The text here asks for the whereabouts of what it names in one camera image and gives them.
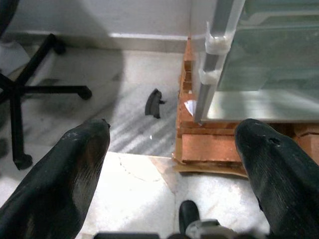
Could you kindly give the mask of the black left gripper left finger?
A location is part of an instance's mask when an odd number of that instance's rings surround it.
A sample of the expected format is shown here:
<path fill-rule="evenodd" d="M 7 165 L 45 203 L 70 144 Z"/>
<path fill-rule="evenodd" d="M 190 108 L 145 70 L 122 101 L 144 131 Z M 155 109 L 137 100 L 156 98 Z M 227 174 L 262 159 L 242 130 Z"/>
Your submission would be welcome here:
<path fill-rule="evenodd" d="M 77 237 L 109 145 L 110 125 L 104 119 L 88 120 L 67 131 L 1 207 L 1 238 Z"/>

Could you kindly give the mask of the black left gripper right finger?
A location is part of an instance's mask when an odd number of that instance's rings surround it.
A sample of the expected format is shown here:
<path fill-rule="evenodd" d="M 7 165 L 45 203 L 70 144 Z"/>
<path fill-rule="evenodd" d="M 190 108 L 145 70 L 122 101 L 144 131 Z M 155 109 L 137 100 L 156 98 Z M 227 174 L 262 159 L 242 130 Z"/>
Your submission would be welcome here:
<path fill-rule="evenodd" d="M 235 145 L 260 209 L 276 236 L 319 234 L 319 166 L 290 137 L 245 119 Z"/>

